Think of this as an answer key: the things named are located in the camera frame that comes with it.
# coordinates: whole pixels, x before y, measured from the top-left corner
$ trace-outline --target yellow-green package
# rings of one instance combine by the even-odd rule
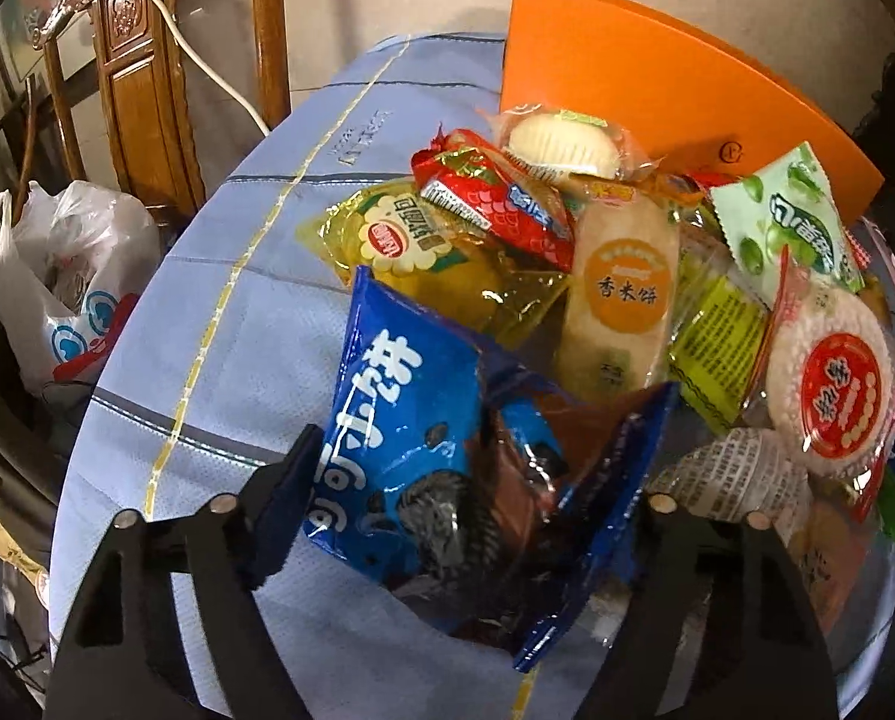
[[[689,225],[681,233],[668,370],[708,427],[727,433],[750,389],[769,311],[724,245]]]
[[[357,191],[298,226],[297,239],[345,285],[369,266],[378,281],[508,347],[567,286],[563,272],[523,268],[497,238],[422,199],[410,178]]]
[[[809,143],[753,175],[710,190],[737,264],[758,295],[773,305],[780,283],[780,252],[856,293],[864,286],[830,181]]]

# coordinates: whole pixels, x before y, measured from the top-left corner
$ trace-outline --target light green candy wrapper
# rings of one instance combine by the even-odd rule
[[[780,282],[787,245],[805,268],[856,293],[864,286],[830,181],[809,143],[801,143],[754,175],[710,191],[734,259],[768,305]]]

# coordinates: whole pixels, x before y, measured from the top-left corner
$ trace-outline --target red circular label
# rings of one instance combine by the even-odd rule
[[[801,420],[811,450],[828,460],[857,451],[876,427],[881,397],[881,371],[867,343],[850,333],[820,341],[801,377]]]
[[[367,240],[383,256],[396,260],[407,250],[407,242],[400,230],[386,221],[376,221],[367,228]]]

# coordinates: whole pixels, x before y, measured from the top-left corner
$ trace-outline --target blue fabric surface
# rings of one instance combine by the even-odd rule
[[[157,518],[191,514],[216,493],[236,493],[254,467],[286,452],[307,422],[324,423],[349,298],[333,272],[295,242],[295,226],[357,189],[404,175],[411,154],[441,124],[487,134],[478,110],[497,110],[502,55],[503,41],[494,36],[383,42],[300,105],[200,211],[143,294],[84,419],[53,542],[50,630],[57,640],[111,517],[143,509],[151,466],[231,268],[305,158],[336,128],[230,296],[159,483]],[[849,637],[851,646],[890,615],[895,555],[883,562],[868,576],[881,603]],[[206,706],[223,712],[189,578],[179,578],[175,590],[197,690]],[[511,716],[521,676],[509,656],[438,634],[305,538],[256,597],[318,720]],[[571,717],[603,656],[587,632],[570,632],[542,664],[526,717]],[[863,692],[870,680],[871,669],[855,666],[846,669],[844,695]]]

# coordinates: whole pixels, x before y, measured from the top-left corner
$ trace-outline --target white power cord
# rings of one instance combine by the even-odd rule
[[[234,87],[232,87],[229,83],[227,83],[224,79],[222,79],[217,72],[208,65],[203,59],[200,58],[200,55],[191,48],[191,44],[187,42],[182,34],[180,34],[180,30],[177,28],[177,24],[173,20],[172,15],[170,15],[170,11],[167,10],[167,5],[164,4],[161,0],[150,0],[156,5],[157,10],[161,12],[161,15],[164,17],[164,23],[167,25],[167,29],[170,29],[170,34],[173,35],[173,39],[177,41],[177,45],[179,45],[183,52],[186,53],[191,60],[194,61],[194,64],[198,66],[204,73],[207,74],[209,79],[214,81],[215,84],[220,86],[228,95],[231,95],[234,100],[237,100],[238,103],[241,103],[242,108],[250,114],[250,117],[254,119],[254,124],[257,124],[258,129],[263,132],[264,137],[266,138],[271,134],[271,129],[264,123],[264,120],[261,119],[261,115],[257,113],[257,110],[253,105],[247,102],[244,99],[244,96],[238,92]]]

